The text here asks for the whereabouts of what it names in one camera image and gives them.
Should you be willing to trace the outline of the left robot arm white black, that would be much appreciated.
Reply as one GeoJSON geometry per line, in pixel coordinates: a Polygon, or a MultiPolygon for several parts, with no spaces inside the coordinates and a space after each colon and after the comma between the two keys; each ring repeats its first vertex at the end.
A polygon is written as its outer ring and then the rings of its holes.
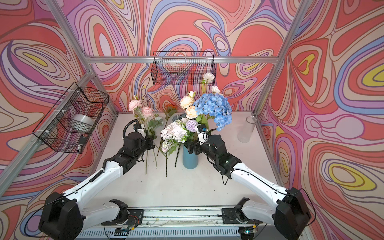
{"type": "Polygon", "coordinates": [[[43,206],[38,228],[53,240],[74,240],[82,231],[112,221],[123,225],[129,219],[127,204],[112,199],[96,208],[87,203],[109,184],[126,174],[143,160],[147,150],[154,149],[152,137],[139,132],[124,136],[123,147],[104,161],[103,167],[80,184],[62,194],[53,192],[43,206]]]}

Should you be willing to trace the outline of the teal ceramic vase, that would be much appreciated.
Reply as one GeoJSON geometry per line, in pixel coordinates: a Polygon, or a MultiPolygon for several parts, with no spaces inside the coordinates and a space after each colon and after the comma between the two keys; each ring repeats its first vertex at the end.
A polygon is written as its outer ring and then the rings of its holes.
{"type": "Polygon", "coordinates": [[[190,154],[188,149],[183,145],[183,165],[186,169],[194,169],[198,166],[199,159],[194,153],[190,154]]]}

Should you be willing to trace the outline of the pink purple mixed bouquet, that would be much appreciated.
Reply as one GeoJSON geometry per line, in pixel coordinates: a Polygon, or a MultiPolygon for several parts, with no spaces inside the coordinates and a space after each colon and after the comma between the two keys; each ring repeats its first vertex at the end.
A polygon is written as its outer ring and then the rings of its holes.
{"type": "Polygon", "coordinates": [[[169,156],[180,145],[194,141],[197,138],[197,126],[198,122],[193,119],[182,118],[173,121],[161,132],[162,153],[169,156]]]}

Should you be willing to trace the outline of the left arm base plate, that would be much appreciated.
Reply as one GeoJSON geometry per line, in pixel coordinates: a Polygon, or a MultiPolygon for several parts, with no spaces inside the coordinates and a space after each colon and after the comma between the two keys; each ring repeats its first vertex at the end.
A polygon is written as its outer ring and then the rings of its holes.
{"type": "Polygon", "coordinates": [[[128,226],[137,227],[143,222],[144,209],[128,209],[126,214],[118,214],[112,221],[103,222],[103,226],[128,226]]]}

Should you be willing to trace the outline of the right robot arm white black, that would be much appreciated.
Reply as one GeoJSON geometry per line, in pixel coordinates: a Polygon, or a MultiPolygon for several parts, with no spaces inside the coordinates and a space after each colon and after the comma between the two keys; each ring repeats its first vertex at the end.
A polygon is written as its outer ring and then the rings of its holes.
{"type": "Polygon", "coordinates": [[[242,198],[229,215],[222,216],[225,221],[263,222],[275,226],[287,240],[299,239],[312,217],[300,190],[278,186],[251,170],[227,151],[220,135],[203,136],[187,149],[190,154],[204,154],[222,177],[242,184],[265,201],[259,204],[242,198]]]}

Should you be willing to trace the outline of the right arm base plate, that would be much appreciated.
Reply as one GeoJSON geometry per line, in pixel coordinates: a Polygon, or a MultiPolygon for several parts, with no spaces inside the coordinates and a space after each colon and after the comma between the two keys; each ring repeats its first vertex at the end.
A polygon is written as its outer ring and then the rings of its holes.
{"type": "Polygon", "coordinates": [[[229,224],[255,224],[258,226],[262,221],[249,219],[243,212],[243,206],[248,202],[249,198],[242,198],[234,207],[232,208],[222,208],[221,214],[218,214],[217,217],[222,218],[225,225],[229,224]]]}

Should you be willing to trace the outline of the large pink peony stem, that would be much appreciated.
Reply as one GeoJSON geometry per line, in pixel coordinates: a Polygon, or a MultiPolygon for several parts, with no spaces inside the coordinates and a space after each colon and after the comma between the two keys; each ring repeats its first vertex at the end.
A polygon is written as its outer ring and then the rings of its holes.
{"type": "Polygon", "coordinates": [[[156,139],[156,129],[163,125],[164,119],[152,108],[144,106],[137,96],[134,96],[134,99],[129,102],[129,111],[135,114],[135,118],[141,124],[138,132],[149,140],[156,139]]]}

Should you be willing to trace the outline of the clear glass vase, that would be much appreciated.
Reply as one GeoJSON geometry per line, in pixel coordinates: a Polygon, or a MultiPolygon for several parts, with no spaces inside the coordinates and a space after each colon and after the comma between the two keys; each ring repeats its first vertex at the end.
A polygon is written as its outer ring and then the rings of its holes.
{"type": "Polygon", "coordinates": [[[241,143],[248,143],[251,139],[253,131],[257,123],[257,118],[255,116],[246,117],[245,122],[241,126],[238,132],[238,140],[241,143]]]}

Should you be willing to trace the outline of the light blue hydrangea stem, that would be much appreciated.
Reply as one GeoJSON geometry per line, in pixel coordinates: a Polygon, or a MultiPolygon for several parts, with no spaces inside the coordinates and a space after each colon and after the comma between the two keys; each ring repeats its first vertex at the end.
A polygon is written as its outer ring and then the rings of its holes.
{"type": "Polygon", "coordinates": [[[203,94],[193,106],[198,115],[214,120],[217,131],[232,123],[232,107],[228,99],[220,94],[203,94]]]}

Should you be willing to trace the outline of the peach rose leafy stem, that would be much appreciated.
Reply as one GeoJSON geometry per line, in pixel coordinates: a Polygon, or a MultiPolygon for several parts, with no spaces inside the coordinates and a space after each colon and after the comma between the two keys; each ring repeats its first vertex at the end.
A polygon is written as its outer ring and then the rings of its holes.
{"type": "Polygon", "coordinates": [[[198,117],[198,113],[195,110],[194,99],[190,96],[185,96],[180,101],[180,106],[183,110],[185,110],[186,118],[195,119],[198,117]]]}

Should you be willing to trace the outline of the white poppy flower stem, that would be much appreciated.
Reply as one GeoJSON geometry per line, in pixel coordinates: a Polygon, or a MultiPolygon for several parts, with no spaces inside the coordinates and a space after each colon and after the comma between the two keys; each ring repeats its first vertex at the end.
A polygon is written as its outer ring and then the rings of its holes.
{"type": "MultiPolygon", "coordinates": [[[[202,93],[203,94],[206,94],[208,92],[208,86],[210,83],[213,82],[213,80],[215,80],[215,78],[216,78],[215,75],[212,73],[203,74],[203,79],[201,81],[201,87],[202,87],[202,93]]],[[[219,88],[217,86],[212,86],[211,92],[214,94],[220,94],[221,93],[221,91],[219,90],[219,88]]]]}

